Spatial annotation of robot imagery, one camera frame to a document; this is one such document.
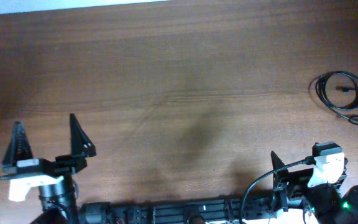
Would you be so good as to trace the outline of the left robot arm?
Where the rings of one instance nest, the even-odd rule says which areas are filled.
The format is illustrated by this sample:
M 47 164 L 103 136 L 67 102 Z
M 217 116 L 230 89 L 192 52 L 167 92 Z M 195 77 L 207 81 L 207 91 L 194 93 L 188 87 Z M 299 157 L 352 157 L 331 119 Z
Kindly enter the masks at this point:
M 76 186 L 72 175 L 87 167 L 86 159 L 96 155 L 96 147 L 83 131 L 75 114 L 70 114 L 70 153 L 54 161 L 35 158 L 20 121 L 13 126 L 11 140 L 2 160 L 2 170 L 12 179 L 9 200 L 22 202 L 32 187 L 39 189 L 44 212 L 57 209 L 66 223 L 78 223 Z

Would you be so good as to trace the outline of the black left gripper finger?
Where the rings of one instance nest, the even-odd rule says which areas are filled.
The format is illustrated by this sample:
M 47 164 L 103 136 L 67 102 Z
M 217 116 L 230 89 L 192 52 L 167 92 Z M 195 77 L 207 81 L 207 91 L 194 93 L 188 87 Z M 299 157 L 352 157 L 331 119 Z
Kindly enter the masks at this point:
M 74 113 L 70 113 L 70 144 L 73 157 L 94 157 L 96 147 L 81 128 Z
M 33 154 L 24 125 L 20 121 L 15 121 L 11 140 L 4 155 L 4 159 L 2 160 L 2 166 L 15 167 L 18 161 L 32 158 Z

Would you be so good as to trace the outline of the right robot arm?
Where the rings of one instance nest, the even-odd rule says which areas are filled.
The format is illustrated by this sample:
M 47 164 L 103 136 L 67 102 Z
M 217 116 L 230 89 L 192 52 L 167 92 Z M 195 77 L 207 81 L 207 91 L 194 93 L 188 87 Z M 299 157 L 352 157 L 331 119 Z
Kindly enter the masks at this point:
M 271 152 L 273 196 L 269 206 L 276 216 L 290 209 L 310 212 L 318 223 L 358 223 L 358 185 L 341 195 L 346 178 L 344 153 L 314 152 L 291 164 Z

